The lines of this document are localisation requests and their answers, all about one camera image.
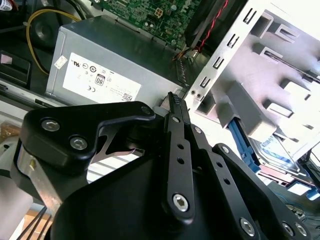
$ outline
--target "motherboard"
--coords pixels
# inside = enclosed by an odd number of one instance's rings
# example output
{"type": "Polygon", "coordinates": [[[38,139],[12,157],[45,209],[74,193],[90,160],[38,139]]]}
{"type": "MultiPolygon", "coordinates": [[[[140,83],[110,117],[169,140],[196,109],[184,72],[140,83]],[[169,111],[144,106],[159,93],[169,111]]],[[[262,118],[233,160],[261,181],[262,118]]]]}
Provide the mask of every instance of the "motherboard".
{"type": "Polygon", "coordinates": [[[176,49],[201,0],[100,0],[105,9],[176,49]]]}

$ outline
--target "black cable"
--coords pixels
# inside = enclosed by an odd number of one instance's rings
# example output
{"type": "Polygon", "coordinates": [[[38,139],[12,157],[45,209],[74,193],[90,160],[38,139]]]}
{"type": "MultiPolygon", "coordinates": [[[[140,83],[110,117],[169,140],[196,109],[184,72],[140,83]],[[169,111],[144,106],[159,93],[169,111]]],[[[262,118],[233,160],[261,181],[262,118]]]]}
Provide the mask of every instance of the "black cable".
{"type": "Polygon", "coordinates": [[[41,219],[42,219],[43,216],[45,215],[45,213],[46,213],[46,211],[43,211],[43,212],[41,213],[40,217],[39,217],[38,220],[36,221],[34,227],[32,228],[32,230],[31,230],[31,232],[29,233],[29,236],[26,238],[26,240],[30,240],[30,239],[31,239],[32,235],[35,233],[35,231],[36,231],[36,229],[37,229],[37,227],[38,227],[41,219]]]}
{"type": "Polygon", "coordinates": [[[86,19],[86,17],[83,15],[83,13],[79,9],[79,7],[72,0],[65,0],[65,1],[75,9],[75,11],[78,13],[79,17],[81,18],[81,20],[86,19]]]}
{"type": "MultiPolygon", "coordinates": [[[[52,2],[53,2],[53,7],[55,7],[56,9],[58,9],[57,0],[53,0],[52,2]]],[[[56,17],[56,20],[58,21],[59,26],[61,27],[61,26],[64,24],[63,21],[62,21],[61,14],[56,13],[56,14],[55,14],[55,17],[56,17]]]]}
{"type": "Polygon", "coordinates": [[[16,240],[22,239],[26,232],[29,230],[29,228],[35,223],[35,221],[40,217],[40,215],[46,212],[46,210],[47,207],[43,207],[41,211],[34,217],[34,219],[28,224],[28,226],[26,226],[26,228],[22,231],[22,233],[17,237],[16,240]]]}
{"type": "Polygon", "coordinates": [[[47,221],[45,222],[45,224],[44,224],[43,228],[41,229],[41,232],[39,233],[39,236],[38,236],[38,238],[37,238],[36,240],[40,240],[40,239],[41,239],[41,236],[44,234],[44,232],[45,232],[45,230],[46,230],[46,228],[47,228],[47,226],[48,226],[51,218],[52,218],[52,217],[50,216],[50,217],[47,219],[47,221]]]}

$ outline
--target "metal slot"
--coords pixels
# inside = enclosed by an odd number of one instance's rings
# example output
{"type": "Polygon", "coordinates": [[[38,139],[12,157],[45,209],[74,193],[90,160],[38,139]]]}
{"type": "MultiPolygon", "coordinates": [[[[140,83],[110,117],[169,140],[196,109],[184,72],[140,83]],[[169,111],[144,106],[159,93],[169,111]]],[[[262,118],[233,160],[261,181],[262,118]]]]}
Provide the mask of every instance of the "metal slot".
{"type": "Polygon", "coordinates": [[[216,106],[214,96],[209,92],[202,100],[201,104],[197,108],[197,112],[208,115],[210,111],[216,106]]]}
{"type": "Polygon", "coordinates": [[[256,13],[257,13],[257,11],[254,11],[254,9],[251,8],[250,11],[248,12],[248,14],[243,19],[243,22],[248,25],[251,22],[251,20],[254,18],[254,16],[256,15],[256,13]]]}
{"type": "Polygon", "coordinates": [[[239,40],[239,36],[237,37],[235,34],[233,34],[233,36],[231,37],[231,39],[228,42],[227,46],[232,49],[235,46],[235,44],[237,43],[238,40],[239,40]]]}
{"type": "Polygon", "coordinates": [[[262,16],[259,18],[259,20],[256,22],[256,24],[253,26],[251,34],[262,39],[273,22],[274,17],[264,12],[262,16]]]}
{"type": "Polygon", "coordinates": [[[54,108],[54,106],[52,106],[52,105],[50,105],[50,104],[48,104],[48,103],[46,103],[46,102],[44,102],[44,101],[38,100],[38,99],[35,99],[35,100],[34,100],[34,103],[35,103],[35,104],[38,104],[38,105],[40,105],[40,106],[42,106],[42,107],[54,108]]]}
{"type": "Polygon", "coordinates": [[[306,125],[304,125],[307,129],[310,129],[310,130],[312,130],[312,129],[314,129],[314,127],[313,126],[311,126],[311,125],[308,125],[308,124],[306,124],[306,125]]]}
{"type": "Polygon", "coordinates": [[[208,85],[208,83],[210,82],[210,78],[207,78],[206,76],[203,78],[203,80],[202,80],[202,82],[201,82],[201,84],[200,84],[200,87],[202,87],[202,88],[205,88],[207,85],[208,85]]]}
{"type": "Polygon", "coordinates": [[[220,68],[220,66],[224,62],[224,60],[225,60],[224,58],[218,57],[212,67],[215,69],[220,68]]]}
{"type": "Polygon", "coordinates": [[[0,84],[0,90],[6,91],[8,88],[6,85],[0,84]]]}

